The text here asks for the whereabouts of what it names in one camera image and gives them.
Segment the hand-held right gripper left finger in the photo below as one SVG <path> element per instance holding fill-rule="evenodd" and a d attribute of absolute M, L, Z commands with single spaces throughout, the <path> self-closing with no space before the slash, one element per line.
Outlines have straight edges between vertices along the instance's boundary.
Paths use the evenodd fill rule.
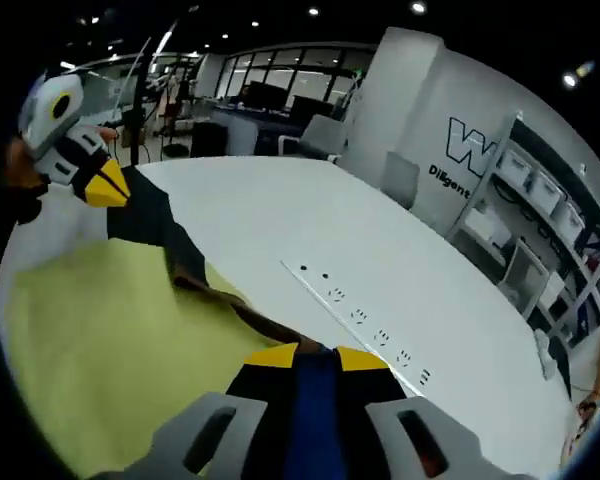
<path fill-rule="evenodd" d="M 271 402 L 208 392 L 154 434 L 151 479 L 240 479 Z"/>

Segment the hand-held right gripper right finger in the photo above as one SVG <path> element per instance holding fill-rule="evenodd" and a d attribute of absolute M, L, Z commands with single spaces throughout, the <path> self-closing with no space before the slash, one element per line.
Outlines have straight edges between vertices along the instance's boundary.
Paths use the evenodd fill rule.
<path fill-rule="evenodd" d="M 363 404 L 391 479 L 478 479 L 477 436 L 429 400 L 401 396 Z"/>

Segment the person's left hand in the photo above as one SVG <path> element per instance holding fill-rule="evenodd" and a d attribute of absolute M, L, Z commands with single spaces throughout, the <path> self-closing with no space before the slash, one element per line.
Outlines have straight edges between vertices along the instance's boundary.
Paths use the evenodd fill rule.
<path fill-rule="evenodd" d="M 32 189 L 46 183 L 35 170 L 25 142 L 18 136 L 15 136 L 7 147 L 4 175 L 10 187 Z"/>

